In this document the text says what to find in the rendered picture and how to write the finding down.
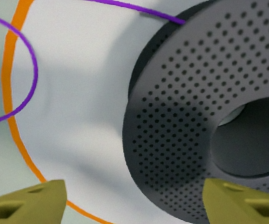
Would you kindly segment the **white flat disc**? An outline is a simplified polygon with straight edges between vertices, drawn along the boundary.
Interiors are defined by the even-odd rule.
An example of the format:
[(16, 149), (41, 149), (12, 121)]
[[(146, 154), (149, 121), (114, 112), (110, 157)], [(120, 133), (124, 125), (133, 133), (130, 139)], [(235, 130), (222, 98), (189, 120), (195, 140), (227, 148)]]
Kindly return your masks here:
[[(14, 114), (25, 149), (47, 181), (65, 179), (70, 202), (113, 224), (191, 224), (150, 202), (123, 152), (133, 69), (169, 21), (90, 0), (34, 0), (21, 28), (39, 64), (35, 93)], [(33, 80), (32, 55), (19, 36), (11, 72), (13, 110)]]

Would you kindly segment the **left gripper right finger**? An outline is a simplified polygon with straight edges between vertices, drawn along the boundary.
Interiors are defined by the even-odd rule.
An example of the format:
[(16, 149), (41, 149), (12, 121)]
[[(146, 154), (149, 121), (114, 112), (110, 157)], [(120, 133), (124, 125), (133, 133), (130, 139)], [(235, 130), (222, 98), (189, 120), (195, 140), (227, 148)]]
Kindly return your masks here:
[(202, 198), (210, 224), (269, 224), (269, 193), (206, 178)]

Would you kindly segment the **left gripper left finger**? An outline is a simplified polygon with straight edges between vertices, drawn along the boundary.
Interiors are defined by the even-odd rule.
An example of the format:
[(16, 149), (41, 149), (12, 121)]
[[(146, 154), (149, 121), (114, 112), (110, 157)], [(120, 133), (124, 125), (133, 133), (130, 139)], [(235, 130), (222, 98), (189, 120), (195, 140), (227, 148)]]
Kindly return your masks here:
[(68, 199), (64, 179), (0, 196), (0, 224), (61, 224)]

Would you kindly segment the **orange painted ring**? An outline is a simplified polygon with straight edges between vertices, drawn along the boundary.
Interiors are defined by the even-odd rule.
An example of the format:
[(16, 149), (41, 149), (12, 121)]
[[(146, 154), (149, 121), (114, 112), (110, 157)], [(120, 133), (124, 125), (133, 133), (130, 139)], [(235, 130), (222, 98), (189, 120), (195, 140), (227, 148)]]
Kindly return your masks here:
[[(20, 31), (33, 2), (34, 0), (19, 0), (18, 2), (18, 5), (15, 9), (15, 12), (11, 20), (11, 23), (15, 27), (17, 27)], [(1, 87), (2, 87), (2, 98), (3, 98), (5, 114), (13, 110), (12, 98), (11, 98), (11, 72), (12, 72), (13, 57), (14, 57), (14, 52), (15, 52), (15, 47), (16, 47), (18, 37), (19, 35), (13, 29), (9, 27), (6, 40), (5, 40), (5, 45), (4, 45), (2, 69), (1, 69)], [(20, 134), (18, 132), (14, 115), (6, 119), (8, 122), (10, 132), (14, 139), (14, 142), (20, 154), (22, 155), (23, 159), (25, 160), (25, 162), (27, 163), (31, 171), (35, 174), (35, 176), (40, 180), (41, 183), (47, 181), (44, 178), (44, 176), (40, 173), (40, 171), (37, 169), (32, 159), (30, 158), (28, 152), (26, 151), (25, 146), (21, 140)], [(81, 213), (82, 215), (94, 221), (97, 221), (101, 224), (113, 224), (84, 211), (83, 209), (79, 208), (78, 206), (70, 202), (68, 199), (67, 199), (66, 205), (68, 205), (75, 211)]]

